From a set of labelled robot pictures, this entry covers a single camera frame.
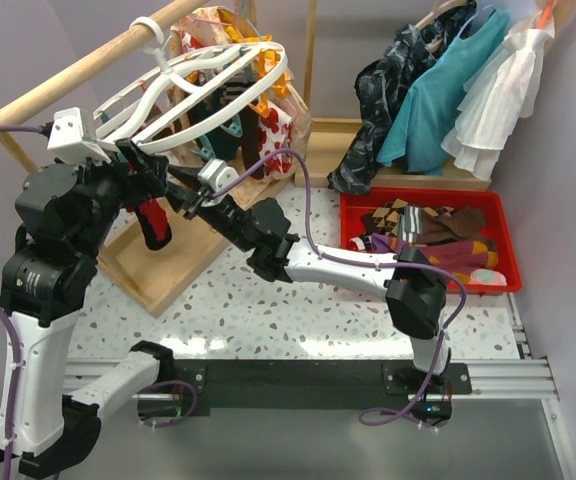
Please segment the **white round clip hanger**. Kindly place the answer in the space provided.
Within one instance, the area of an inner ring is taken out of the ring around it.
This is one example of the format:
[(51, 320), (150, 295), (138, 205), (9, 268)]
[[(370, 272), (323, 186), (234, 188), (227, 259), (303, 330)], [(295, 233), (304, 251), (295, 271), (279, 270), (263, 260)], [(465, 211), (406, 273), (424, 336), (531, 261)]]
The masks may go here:
[[(217, 88), (224, 86), (234, 75), (244, 72), (247, 67), (253, 65), (262, 48), (279, 46), (282, 45), (273, 41), (213, 45), (172, 60), (165, 58), (160, 47), (146, 48), (144, 51), (154, 57), (157, 67), (142, 78), (150, 79), (152, 83), (138, 100), (96, 128), (99, 144), (105, 150), (117, 151), (114, 142), (129, 138), (142, 152), (155, 155), (171, 151), (199, 138), (226, 123), (255, 101), (281, 71), (286, 70), (286, 52), (285, 58), (281, 60), (276, 70), (263, 80), (256, 79), (244, 93), (219, 112), (194, 126), (159, 140), (156, 140), (154, 136), (209, 97)], [(185, 98), (158, 119), (145, 125), (144, 122), (155, 101), (171, 87), (181, 89), (185, 93)]]

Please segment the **brown sock grey cuff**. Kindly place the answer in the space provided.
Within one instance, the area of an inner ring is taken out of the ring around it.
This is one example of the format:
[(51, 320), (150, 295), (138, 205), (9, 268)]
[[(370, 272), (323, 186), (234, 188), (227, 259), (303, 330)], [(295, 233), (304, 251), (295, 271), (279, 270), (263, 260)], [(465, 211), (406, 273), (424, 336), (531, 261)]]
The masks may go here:
[(456, 209), (452, 216), (425, 217), (422, 219), (424, 232), (404, 234), (399, 238), (409, 244), (432, 245), (452, 241), (467, 240), (478, 234), (486, 226), (486, 216), (481, 209), (466, 206)]

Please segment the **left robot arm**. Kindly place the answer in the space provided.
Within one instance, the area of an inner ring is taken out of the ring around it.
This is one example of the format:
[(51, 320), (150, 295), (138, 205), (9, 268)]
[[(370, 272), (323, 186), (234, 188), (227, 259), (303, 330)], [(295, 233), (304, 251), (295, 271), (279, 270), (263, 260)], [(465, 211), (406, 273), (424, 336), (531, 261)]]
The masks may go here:
[(57, 162), (27, 176), (15, 208), (21, 224), (2, 270), (7, 331), (0, 406), (0, 464), (47, 479), (81, 463), (104, 420), (133, 395), (168, 390), (172, 352), (141, 341), (88, 386), (63, 390), (70, 340), (98, 256), (124, 209), (162, 197), (168, 161), (122, 140), (109, 161)]

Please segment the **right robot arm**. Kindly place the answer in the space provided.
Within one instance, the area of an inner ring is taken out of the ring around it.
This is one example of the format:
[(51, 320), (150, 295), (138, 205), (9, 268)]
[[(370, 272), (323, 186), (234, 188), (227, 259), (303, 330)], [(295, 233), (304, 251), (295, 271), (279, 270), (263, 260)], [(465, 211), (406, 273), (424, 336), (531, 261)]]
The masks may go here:
[(291, 223), (273, 198), (244, 209), (219, 190), (231, 186), (237, 172), (213, 159), (202, 167), (171, 166), (166, 198), (187, 219), (201, 218), (242, 252), (247, 265), (267, 282), (320, 283), (384, 301), (394, 328), (409, 337), (413, 379), (427, 393), (449, 380), (450, 353), (441, 342), (447, 284), (414, 248), (393, 258), (318, 245), (292, 233)]

